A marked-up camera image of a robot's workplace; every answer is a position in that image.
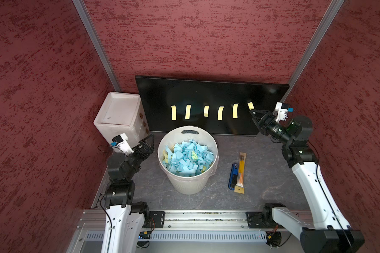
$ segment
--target yellow sticky note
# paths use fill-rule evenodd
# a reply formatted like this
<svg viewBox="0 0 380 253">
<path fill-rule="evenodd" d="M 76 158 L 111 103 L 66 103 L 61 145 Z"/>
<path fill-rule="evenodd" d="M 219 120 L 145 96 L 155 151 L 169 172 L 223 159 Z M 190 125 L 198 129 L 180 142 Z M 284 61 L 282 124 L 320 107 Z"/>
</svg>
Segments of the yellow sticky note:
<svg viewBox="0 0 380 253">
<path fill-rule="evenodd" d="M 223 106 L 220 106 L 218 108 L 218 120 L 223 120 L 223 109 L 224 109 Z"/>
<path fill-rule="evenodd" d="M 191 104 L 186 105 L 186 116 L 184 117 L 185 119 L 190 119 L 190 109 Z"/>
<path fill-rule="evenodd" d="M 204 117 L 208 117 L 208 108 L 210 108 L 209 105 L 204 106 Z"/>
<path fill-rule="evenodd" d="M 165 162 L 167 162 L 167 151 L 166 150 L 163 150 L 163 156 L 165 156 L 165 158 L 163 159 Z"/>
<path fill-rule="evenodd" d="M 176 120 L 176 105 L 172 105 L 172 120 Z"/>
<path fill-rule="evenodd" d="M 248 103 L 248 106 L 249 106 L 249 110 L 254 110 L 254 109 L 255 109 L 255 108 L 253 107 L 253 103 L 252 103 L 252 102 Z"/>
<path fill-rule="evenodd" d="M 232 108 L 232 114 L 234 119 L 238 118 L 238 104 L 234 104 L 234 107 Z"/>
</svg>

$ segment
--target white trash bin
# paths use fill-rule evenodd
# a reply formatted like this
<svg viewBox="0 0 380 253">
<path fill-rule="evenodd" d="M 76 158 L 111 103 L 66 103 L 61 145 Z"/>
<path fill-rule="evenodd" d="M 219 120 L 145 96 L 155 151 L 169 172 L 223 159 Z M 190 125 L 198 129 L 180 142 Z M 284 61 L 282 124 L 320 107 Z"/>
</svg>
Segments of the white trash bin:
<svg viewBox="0 0 380 253">
<path fill-rule="evenodd" d="M 165 146 L 173 150 L 176 143 L 181 143 L 182 141 L 187 141 L 193 139 L 197 141 L 200 145 L 207 145 L 208 149 L 213 152 L 214 160 L 211 167 L 204 173 L 198 176 L 184 177 L 177 176 L 169 172 L 162 164 L 164 159 L 163 150 Z M 207 131 L 195 127 L 195 126 L 185 126 L 177 129 L 173 129 L 163 137 L 157 149 L 157 156 L 159 157 L 159 166 L 166 173 L 173 187 L 180 193 L 191 195 L 196 194 L 201 191 L 207 184 L 208 178 L 215 174 L 218 166 L 218 147 L 214 138 Z"/>
</svg>

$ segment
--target gray marble surface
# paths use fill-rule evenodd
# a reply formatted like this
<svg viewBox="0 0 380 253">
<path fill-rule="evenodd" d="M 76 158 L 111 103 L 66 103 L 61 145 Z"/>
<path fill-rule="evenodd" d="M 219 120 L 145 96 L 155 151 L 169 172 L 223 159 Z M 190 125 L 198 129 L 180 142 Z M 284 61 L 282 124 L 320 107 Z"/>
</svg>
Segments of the gray marble surface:
<svg viewBox="0 0 380 253">
<path fill-rule="evenodd" d="M 290 210 L 309 210 L 297 178 L 287 166 L 281 144 L 259 134 L 256 137 L 213 135 L 220 160 L 215 175 L 203 190 L 194 195 L 176 191 L 157 161 L 157 147 L 165 133 L 155 135 L 155 152 L 142 163 L 134 175 L 134 202 L 146 201 L 151 210 L 262 210 L 265 203 L 280 202 Z M 245 194 L 228 189 L 231 166 L 238 162 L 239 152 L 247 153 Z"/>
</svg>

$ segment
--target metal bracket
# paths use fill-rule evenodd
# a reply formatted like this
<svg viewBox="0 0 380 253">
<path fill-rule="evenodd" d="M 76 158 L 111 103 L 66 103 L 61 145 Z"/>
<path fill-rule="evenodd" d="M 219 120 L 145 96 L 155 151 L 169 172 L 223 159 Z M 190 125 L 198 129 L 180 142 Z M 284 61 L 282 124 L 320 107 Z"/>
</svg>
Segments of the metal bracket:
<svg viewBox="0 0 380 253">
<path fill-rule="evenodd" d="M 165 220 L 165 212 L 163 211 L 150 211 L 149 212 L 150 222 L 146 222 L 142 227 L 144 228 L 163 228 Z"/>
<path fill-rule="evenodd" d="M 248 228 L 271 228 L 273 229 L 274 226 L 268 226 L 265 225 L 264 221 L 262 220 L 261 216 L 262 212 L 246 212 L 246 219 L 248 221 Z"/>
</svg>

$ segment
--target black panel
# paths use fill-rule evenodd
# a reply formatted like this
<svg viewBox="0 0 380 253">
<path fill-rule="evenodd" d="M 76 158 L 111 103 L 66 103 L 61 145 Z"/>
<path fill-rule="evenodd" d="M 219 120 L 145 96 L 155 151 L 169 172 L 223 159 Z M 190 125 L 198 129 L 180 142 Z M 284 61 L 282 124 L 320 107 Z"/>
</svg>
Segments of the black panel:
<svg viewBox="0 0 380 253">
<path fill-rule="evenodd" d="M 257 135 L 258 129 L 249 114 L 248 103 L 257 110 L 273 111 L 289 88 L 286 84 L 231 83 L 196 81 L 164 77 L 136 76 L 139 94 L 149 130 L 169 132 L 194 125 L 210 134 Z M 232 106 L 238 103 L 238 118 L 233 119 Z M 184 119 L 186 105 L 191 104 L 190 119 Z M 177 119 L 172 120 L 171 106 L 176 105 Z M 209 105 L 204 117 L 204 105 Z M 223 120 L 218 108 L 224 106 Z"/>
<path fill-rule="evenodd" d="M 149 211 L 149 220 L 148 222 L 145 222 L 142 227 L 145 228 L 163 228 L 164 224 L 164 211 Z"/>
</svg>

